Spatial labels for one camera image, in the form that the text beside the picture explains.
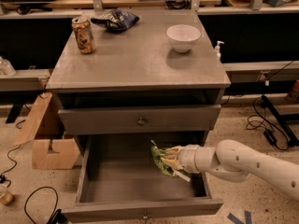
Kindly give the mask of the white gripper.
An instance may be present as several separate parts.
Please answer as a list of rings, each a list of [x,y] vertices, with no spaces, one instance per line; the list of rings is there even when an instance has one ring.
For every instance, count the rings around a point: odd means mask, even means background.
[[[167,147],[164,150],[165,155],[178,155],[178,158],[167,159],[162,158],[162,162],[174,170],[183,170],[188,174],[199,174],[199,170],[195,165],[195,155],[197,145],[187,145],[185,147],[175,146]]]

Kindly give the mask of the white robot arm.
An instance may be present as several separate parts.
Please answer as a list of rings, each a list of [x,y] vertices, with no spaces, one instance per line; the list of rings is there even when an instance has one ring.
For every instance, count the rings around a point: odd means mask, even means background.
[[[299,200],[298,164],[265,155],[235,140],[220,141],[215,147],[170,147],[161,160],[176,171],[207,172],[231,182],[256,175]]]

